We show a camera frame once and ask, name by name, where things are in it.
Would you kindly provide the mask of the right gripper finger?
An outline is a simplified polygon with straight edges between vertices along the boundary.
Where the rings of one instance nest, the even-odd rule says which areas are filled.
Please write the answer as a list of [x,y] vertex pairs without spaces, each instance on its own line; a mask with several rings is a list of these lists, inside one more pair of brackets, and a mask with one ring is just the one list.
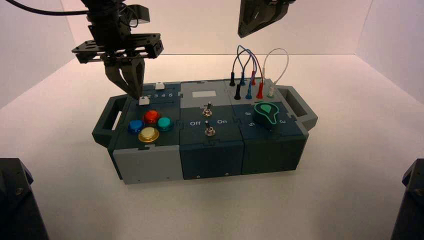
[[245,38],[279,20],[295,0],[241,0],[237,34]]

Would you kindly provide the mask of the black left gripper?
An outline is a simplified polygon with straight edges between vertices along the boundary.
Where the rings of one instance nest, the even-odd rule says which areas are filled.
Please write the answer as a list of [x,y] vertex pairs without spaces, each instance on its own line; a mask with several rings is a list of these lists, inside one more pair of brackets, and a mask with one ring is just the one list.
[[117,62],[104,62],[107,78],[138,100],[143,95],[145,61],[155,59],[164,46],[159,33],[131,33],[130,27],[122,23],[115,25],[89,25],[93,37],[71,50],[82,64],[98,62],[102,58],[133,58]]

